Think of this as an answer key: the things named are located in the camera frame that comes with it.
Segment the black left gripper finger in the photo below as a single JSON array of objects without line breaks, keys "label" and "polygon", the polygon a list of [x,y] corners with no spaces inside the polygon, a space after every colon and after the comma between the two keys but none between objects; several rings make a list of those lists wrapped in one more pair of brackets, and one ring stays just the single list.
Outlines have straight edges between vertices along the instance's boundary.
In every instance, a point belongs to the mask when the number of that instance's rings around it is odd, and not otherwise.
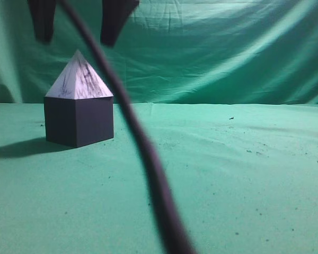
[{"label": "black left gripper finger", "polygon": [[138,7],[137,0],[103,0],[100,41],[113,47],[129,16]]}]

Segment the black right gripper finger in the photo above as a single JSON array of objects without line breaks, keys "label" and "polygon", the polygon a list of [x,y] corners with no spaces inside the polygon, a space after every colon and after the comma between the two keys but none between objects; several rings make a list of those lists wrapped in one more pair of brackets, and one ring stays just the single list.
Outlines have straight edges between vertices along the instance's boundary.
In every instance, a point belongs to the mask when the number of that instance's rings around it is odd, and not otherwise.
[{"label": "black right gripper finger", "polygon": [[54,33],[54,17],[57,1],[27,0],[34,36],[41,43],[50,43]]}]

